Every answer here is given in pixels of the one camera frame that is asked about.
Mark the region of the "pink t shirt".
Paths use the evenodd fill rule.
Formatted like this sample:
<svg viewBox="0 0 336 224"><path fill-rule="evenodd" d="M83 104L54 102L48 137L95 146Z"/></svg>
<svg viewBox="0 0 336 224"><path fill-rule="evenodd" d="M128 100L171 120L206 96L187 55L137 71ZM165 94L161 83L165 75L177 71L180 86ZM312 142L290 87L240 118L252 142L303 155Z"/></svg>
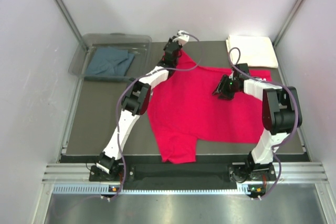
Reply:
<svg viewBox="0 0 336 224"><path fill-rule="evenodd" d="M258 143L264 130L262 102L241 92L231 101L212 94L230 68L197 67L185 52L177 67L153 89L146 111L164 162L195 162L198 140Z"/></svg>

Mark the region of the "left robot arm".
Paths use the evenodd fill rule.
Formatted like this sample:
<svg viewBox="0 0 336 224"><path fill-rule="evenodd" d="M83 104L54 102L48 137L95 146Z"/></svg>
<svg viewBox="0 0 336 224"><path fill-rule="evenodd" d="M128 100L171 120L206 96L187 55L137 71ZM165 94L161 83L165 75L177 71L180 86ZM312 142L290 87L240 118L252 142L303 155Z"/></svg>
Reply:
<svg viewBox="0 0 336 224"><path fill-rule="evenodd" d="M96 167L107 180L117 178L122 158L122 150L136 121L143 115L149 105L151 91L160 83L168 80L176 71L182 47L190 37L184 31L170 38L165 45L164 54L152 71L140 78L132 78L121 95L118 105L121 106L120 117L114 133L99 155Z"/></svg>

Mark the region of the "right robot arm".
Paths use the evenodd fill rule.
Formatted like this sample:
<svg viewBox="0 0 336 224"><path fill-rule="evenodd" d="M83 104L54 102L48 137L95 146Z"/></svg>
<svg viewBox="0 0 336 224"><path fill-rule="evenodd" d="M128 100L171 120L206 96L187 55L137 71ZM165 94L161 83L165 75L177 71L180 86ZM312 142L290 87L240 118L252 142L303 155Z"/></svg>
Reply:
<svg viewBox="0 0 336 224"><path fill-rule="evenodd" d="M238 92L262 102L264 130L245 165L235 168L232 175L256 180L270 173L277 149L302 124L298 94L294 87L275 85L261 77L250 76L246 63L234 65L230 75L223 75L212 94L230 101Z"/></svg>

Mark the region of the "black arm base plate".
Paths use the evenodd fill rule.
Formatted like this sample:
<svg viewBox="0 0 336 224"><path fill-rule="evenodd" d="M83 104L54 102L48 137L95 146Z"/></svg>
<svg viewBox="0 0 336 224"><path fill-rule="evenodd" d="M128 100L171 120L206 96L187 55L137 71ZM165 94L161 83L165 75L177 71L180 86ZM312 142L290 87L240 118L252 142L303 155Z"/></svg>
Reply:
<svg viewBox="0 0 336 224"><path fill-rule="evenodd" d="M245 155L197 155L193 163L173 164L163 162L157 155L125 156L126 164L115 161L112 172L104 172L96 165L90 167L91 182L118 182L127 172L126 181L141 181L147 178L213 178L222 182L247 182L276 178L273 164L253 165Z"/></svg>

